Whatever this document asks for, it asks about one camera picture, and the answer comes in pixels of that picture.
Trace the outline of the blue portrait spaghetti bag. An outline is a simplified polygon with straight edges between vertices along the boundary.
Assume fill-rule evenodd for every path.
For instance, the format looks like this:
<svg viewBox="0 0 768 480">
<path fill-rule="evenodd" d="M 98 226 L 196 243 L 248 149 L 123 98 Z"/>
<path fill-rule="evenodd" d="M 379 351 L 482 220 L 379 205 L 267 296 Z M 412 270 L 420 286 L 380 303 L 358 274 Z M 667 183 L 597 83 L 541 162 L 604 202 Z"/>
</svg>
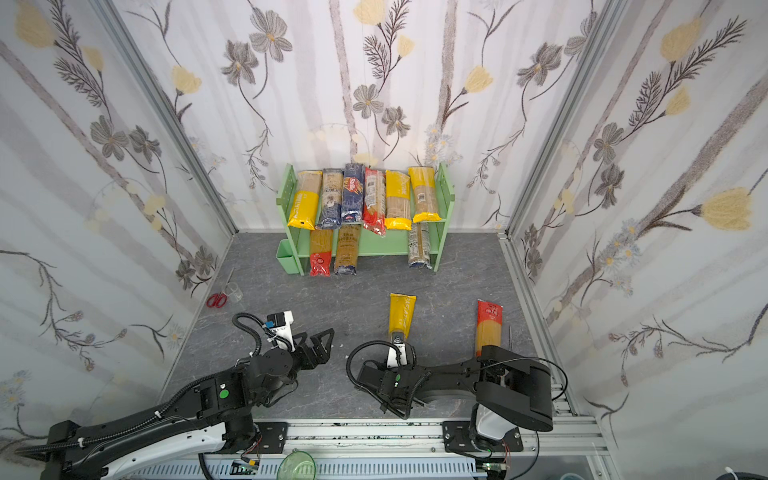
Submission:
<svg viewBox="0 0 768 480">
<path fill-rule="evenodd" d="M 343 178 L 342 169 L 323 171 L 317 229 L 333 230 L 341 226 Z"/>
</svg>

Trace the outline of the blue Barilla spaghetti box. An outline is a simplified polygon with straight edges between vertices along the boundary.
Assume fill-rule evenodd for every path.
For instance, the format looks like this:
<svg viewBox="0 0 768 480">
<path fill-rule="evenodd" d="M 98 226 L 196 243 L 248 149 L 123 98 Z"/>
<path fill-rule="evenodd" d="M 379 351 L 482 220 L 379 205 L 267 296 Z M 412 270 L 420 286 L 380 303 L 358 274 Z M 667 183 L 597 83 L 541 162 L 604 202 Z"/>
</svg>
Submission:
<svg viewBox="0 0 768 480">
<path fill-rule="evenodd" d="M 363 219 L 365 167 L 348 163 L 344 167 L 341 220 L 343 224 L 359 224 Z"/>
</svg>

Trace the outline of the red white-label spaghetti bag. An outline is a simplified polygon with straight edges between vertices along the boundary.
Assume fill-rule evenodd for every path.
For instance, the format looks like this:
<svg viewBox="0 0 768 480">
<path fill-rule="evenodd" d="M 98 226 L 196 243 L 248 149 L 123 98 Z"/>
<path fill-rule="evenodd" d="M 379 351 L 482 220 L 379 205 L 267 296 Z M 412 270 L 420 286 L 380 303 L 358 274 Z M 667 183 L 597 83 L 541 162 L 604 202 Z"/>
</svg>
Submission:
<svg viewBox="0 0 768 480">
<path fill-rule="evenodd" d="M 365 169 L 363 227 L 379 236 L 386 235 L 386 174 Z"/>
</svg>

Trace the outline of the blue gold Meli pasta bag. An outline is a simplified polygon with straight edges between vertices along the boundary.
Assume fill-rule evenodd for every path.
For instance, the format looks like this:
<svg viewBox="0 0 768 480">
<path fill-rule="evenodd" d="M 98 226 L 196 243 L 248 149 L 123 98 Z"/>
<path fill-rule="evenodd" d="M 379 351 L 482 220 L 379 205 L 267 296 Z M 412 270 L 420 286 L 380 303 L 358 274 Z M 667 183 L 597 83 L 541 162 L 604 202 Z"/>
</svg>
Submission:
<svg viewBox="0 0 768 480">
<path fill-rule="evenodd" d="M 334 263 L 336 275 L 356 275 L 361 226 L 345 224 L 338 234 Z"/>
</svg>

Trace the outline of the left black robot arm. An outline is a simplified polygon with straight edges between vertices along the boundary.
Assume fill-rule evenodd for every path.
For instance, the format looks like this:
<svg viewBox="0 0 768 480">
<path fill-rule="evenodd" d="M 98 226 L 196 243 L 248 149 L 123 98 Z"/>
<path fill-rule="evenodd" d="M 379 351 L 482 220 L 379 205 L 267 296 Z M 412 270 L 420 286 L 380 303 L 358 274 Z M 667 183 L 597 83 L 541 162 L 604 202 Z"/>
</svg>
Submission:
<svg viewBox="0 0 768 480">
<path fill-rule="evenodd" d="M 118 477 L 119 465 L 149 463 L 154 447 L 172 454 L 234 453 L 260 435 L 252 411 L 270 408 L 299 386 L 302 370 L 330 359 L 334 330 L 308 336 L 282 336 L 272 321 L 240 312 L 232 324 L 254 341 L 253 351 L 234 366 L 181 387 L 153 408 L 93 426 L 67 420 L 53 425 L 43 445 L 28 445 L 16 455 L 44 463 L 44 479 Z"/>
</svg>

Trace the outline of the clear barcode spaghetti bag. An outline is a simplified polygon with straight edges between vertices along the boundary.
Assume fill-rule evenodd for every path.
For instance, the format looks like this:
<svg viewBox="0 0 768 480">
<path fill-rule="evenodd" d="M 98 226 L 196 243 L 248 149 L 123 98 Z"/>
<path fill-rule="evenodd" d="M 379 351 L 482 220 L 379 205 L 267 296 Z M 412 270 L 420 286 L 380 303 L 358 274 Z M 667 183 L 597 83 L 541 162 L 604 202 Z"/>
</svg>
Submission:
<svg viewBox="0 0 768 480">
<path fill-rule="evenodd" d="M 432 268 L 430 233 L 427 223 L 415 223 L 409 232 L 408 265 L 410 268 Z"/>
</svg>

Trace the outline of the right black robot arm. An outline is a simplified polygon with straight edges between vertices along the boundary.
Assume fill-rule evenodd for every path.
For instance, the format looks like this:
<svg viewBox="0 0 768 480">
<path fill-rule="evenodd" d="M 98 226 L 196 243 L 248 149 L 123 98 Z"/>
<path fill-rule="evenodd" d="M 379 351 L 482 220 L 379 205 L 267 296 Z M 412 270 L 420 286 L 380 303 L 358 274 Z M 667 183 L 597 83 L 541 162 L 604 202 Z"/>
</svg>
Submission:
<svg viewBox="0 0 768 480">
<path fill-rule="evenodd" d="M 392 342 L 373 340 L 347 357 L 347 378 L 370 396 L 380 410 L 409 420 L 416 405 L 442 399 L 474 402 L 470 420 L 443 423 L 448 453 L 490 459 L 497 453 L 520 452 L 514 440 L 521 430 L 536 434 L 554 429 L 552 370 L 546 359 L 526 357 L 486 345 L 480 355 L 460 363 L 424 366 L 414 351 Z"/>
</svg>

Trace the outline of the yellow label spaghetti bag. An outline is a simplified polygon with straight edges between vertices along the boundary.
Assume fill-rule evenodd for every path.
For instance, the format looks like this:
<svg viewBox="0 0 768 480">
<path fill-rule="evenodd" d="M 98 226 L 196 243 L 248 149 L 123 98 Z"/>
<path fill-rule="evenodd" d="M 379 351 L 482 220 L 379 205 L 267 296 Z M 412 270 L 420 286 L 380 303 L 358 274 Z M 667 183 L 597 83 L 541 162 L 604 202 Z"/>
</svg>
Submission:
<svg viewBox="0 0 768 480">
<path fill-rule="evenodd" d="M 287 225 L 314 230 L 322 188 L 323 173 L 319 170 L 300 171 Z"/>
</svg>

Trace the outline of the yellow Pastatime spaghetti bag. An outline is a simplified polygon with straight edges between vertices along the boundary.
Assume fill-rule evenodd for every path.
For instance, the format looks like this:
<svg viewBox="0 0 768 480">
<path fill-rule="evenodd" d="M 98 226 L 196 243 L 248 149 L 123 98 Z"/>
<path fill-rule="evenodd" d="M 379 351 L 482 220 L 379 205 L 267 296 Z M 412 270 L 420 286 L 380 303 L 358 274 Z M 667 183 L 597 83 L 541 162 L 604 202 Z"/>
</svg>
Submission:
<svg viewBox="0 0 768 480">
<path fill-rule="evenodd" d="M 386 218 L 388 230 L 412 228 L 410 177 L 403 172 L 386 171 Z"/>
</svg>

